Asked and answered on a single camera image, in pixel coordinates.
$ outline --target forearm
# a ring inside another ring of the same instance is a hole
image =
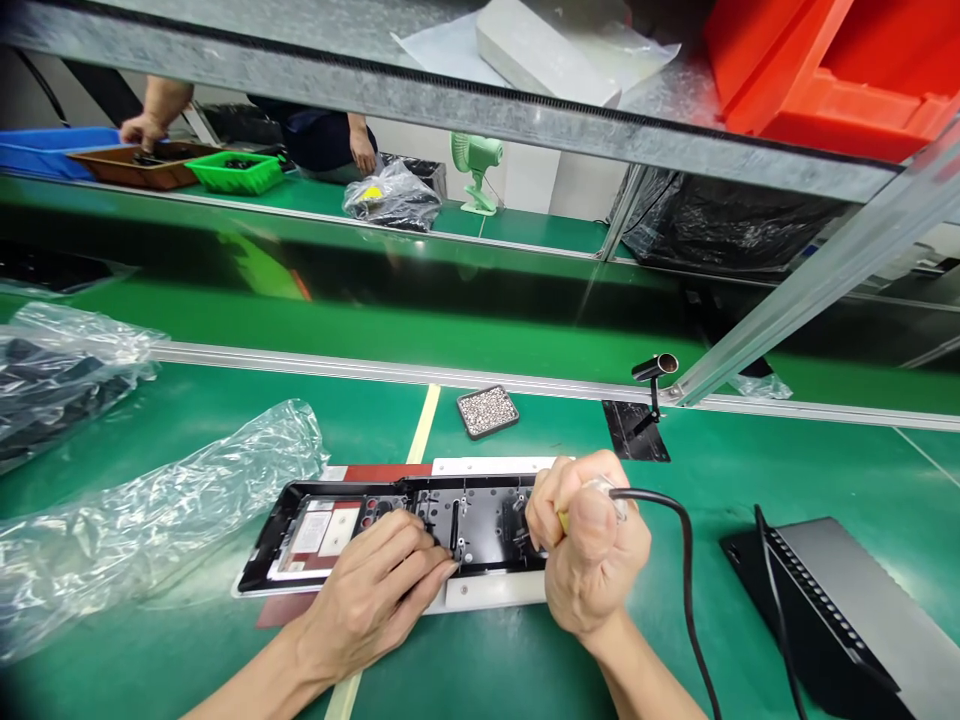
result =
[[[367,135],[367,118],[356,113],[347,113],[347,123],[350,125],[350,132],[360,133],[364,137]]]
[[[186,109],[192,99],[193,85],[190,83],[149,75],[143,112],[166,128]]]
[[[621,720],[706,720],[626,611],[583,639],[583,645],[599,663]]]
[[[322,695],[332,678],[310,677],[297,662],[298,622],[280,631],[226,685],[184,716],[184,720],[287,720]]]

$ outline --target person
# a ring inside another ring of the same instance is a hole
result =
[[[383,169],[377,139],[363,115],[257,95],[247,97],[280,125],[290,160],[303,176],[345,185]],[[123,123],[120,141],[140,143],[144,152],[152,153],[154,145],[167,137],[170,123],[192,99],[193,85],[148,76],[143,112]]]
[[[549,551],[550,613],[599,663],[620,718],[705,720],[627,614],[627,595],[650,554],[650,531],[634,503],[618,523],[613,501],[583,487],[599,476],[629,485],[609,450],[557,458],[537,475],[526,515],[534,544]],[[569,518],[566,534],[561,512]],[[402,645],[456,569],[418,517],[385,515],[344,548],[307,612],[187,718],[296,716]]]

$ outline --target hand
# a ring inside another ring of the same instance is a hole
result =
[[[146,113],[130,118],[120,127],[120,142],[140,143],[145,153],[153,153],[153,146],[167,136],[167,128]]]
[[[456,569],[420,518],[404,510],[385,515],[343,549],[313,605],[294,621],[299,663],[331,684],[373,665],[403,644]]]
[[[373,149],[370,137],[366,130],[363,132],[351,131],[350,133],[350,153],[353,155],[353,161],[357,164],[364,177],[373,173],[377,169],[377,153]]]
[[[557,458],[537,473],[527,503],[531,539],[546,548],[547,604],[557,624],[581,642],[602,629],[618,611],[650,556],[650,530],[636,503],[627,503],[627,519],[617,523],[613,501],[583,485],[605,476],[629,487],[617,456],[609,450],[571,460]],[[564,537],[557,513],[567,512]]]

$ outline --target red plastic bin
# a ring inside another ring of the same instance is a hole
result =
[[[732,132],[900,162],[960,110],[960,0],[718,0]]]

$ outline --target green basket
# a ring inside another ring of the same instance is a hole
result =
[[[255,160],[256,165],[246,170],[224,167],[230,160]],[[199,160],[191,160],[187,167],[203,183],[207,192],[226,195],[262,195],[274,185],[283,182],[280,159],[253,153],[220,152]]]

